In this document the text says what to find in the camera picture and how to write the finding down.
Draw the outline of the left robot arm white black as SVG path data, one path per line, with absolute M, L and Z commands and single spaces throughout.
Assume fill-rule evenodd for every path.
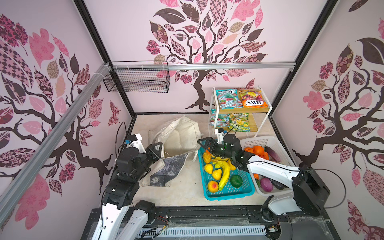
M 141 200 L 131 206 L 140 188 L 139 181 L 151 171 L 151 165 L 161 158 L 163 143 L 140 150 L 138 146 L 121 151 L 115 170 L 102 198 L 101 215 L 93 240 L 134 240 L 155 217 L 155 204 Z

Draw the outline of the orange Fox's candy bag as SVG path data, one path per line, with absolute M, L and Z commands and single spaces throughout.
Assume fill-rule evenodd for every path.
M 262 109 L 268 106 L 261 90 L 239 90 L 238 95 L 244 108 Z

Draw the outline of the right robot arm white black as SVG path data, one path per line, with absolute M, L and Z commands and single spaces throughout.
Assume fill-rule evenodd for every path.
M 221 143 L 211 137 L 199 139 L 197 143 L 214 157 L 228 158 L 238 170 L 258 174 L 289 189 L 285 194 L 268 197 L 263 203 L 259 214 L 265 221 L 273 222 L 277 216 L 298 211 L 318 217 L 324 210 L 330 190 L 314 169 L 265 160 L 243 150 L 233 134 L 225 135 Z

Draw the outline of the cream canvas grocery bag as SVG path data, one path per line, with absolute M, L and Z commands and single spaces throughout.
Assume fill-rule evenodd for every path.
M 196 161 L 202 137 L 199 125 L 187 116 L 168 121 L 149 131 L 149 143 L 161 142 L 161 158 L 151 166 L 142 187 L 170 187 L 187 161 Z

